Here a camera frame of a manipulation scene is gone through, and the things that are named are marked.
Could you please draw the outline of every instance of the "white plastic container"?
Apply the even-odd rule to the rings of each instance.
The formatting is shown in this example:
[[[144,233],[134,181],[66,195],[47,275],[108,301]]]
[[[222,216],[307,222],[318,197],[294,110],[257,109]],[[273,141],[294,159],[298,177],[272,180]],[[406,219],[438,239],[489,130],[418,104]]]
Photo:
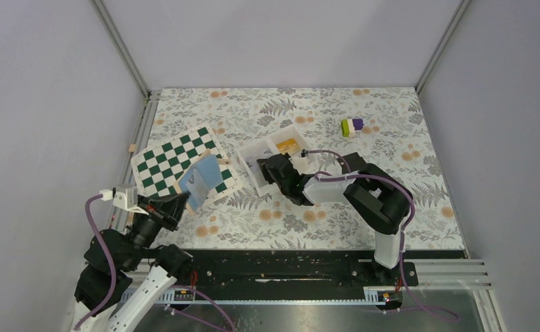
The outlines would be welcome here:
[[[250,181],[255,187],[256,192],[258,192],[258,195],[264,196],[265,194],[271,192],[277,192],[278,186],[276,186],[275,183],[270,185],[266,180],[264,180],[262,170],[258,167],[258,163],[256,162],[256,160],[268,158],[275,154],[279,154],[280,152],[278,151],[276,145],[291,138],[296,141],[301,150],[311,149],[309,144],[307,144],[307,142],[305,141],[304,136],[298,131],[294,124],[291,124],[288,127],[282,128],[266,137],[254,140],[252,143],[244,145],[243,147],[240,147],[236,150],[237,157],[240,160],[240,164],[242,164],[242,166],[246,169]],[[300,151],[295,156],[291,157],[293,159],[300,158]],[[305,159],[308,159],[309,163],[314,164],[317,160],[317,157],[314,154],[310,154]],[[296,168],[301,173],[308,172],[308,170],[305,169],[304,166]]]

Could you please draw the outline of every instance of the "purple block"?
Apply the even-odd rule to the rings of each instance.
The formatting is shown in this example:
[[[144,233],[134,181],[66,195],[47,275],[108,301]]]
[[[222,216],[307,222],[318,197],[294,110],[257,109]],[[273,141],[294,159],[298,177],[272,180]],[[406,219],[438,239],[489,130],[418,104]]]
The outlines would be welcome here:
[[[354,125],[355,130],[361,130],[363,128],[362,119],[352,119],[352,124]]]

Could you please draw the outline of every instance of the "floral tablecloth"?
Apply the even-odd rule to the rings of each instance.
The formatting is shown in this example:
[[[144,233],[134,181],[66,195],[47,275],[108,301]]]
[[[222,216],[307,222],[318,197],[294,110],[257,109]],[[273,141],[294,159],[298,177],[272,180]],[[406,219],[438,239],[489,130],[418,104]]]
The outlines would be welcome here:
[[[340,121],[361,118],[353,138]],[[181,248],[370,249],[374,231],[346,203],[296,206],[281,194],[259,197],[235,149],[292,123],[317,149],[358,152],[415,197],[417,213],[406,230],[411,249],[463,249],[440,165],[413,88],[384,89],[164,89],[149,144],[208,123],[244,187],[196,215],[185,214],[176,232],[162,231],[154,245]],[[330,155],[321,170],[341,172]]]

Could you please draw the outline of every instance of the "green and white checkerboard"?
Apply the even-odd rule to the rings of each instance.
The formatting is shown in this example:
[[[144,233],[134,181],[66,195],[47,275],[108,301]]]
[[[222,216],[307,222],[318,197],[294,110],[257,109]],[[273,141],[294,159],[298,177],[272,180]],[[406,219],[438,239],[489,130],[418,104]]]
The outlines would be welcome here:
[[[190,165],[207,149],[218,158],[227,158],[217,137],[208,126],[198,126],[161,140],[132,158],[132,171],[138,194],[162,197],[176,194],[173,185]],[[225,197],[242,188],[242,181],[231,165],[220,165],[223,183],[209,192],[205,204]]]

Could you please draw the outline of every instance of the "gray wall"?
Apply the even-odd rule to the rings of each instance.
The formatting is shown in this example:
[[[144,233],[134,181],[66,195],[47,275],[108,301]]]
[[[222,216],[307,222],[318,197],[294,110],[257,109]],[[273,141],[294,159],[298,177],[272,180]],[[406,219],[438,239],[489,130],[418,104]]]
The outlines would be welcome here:
[[[540,1],[473,1],[422,95],[509,331],[540,331]]]
[[[62,328],[141,99],[89,1],[0,1],[0,331]]]
[[[460,0],[105,0],[153,89],[415,86]]]

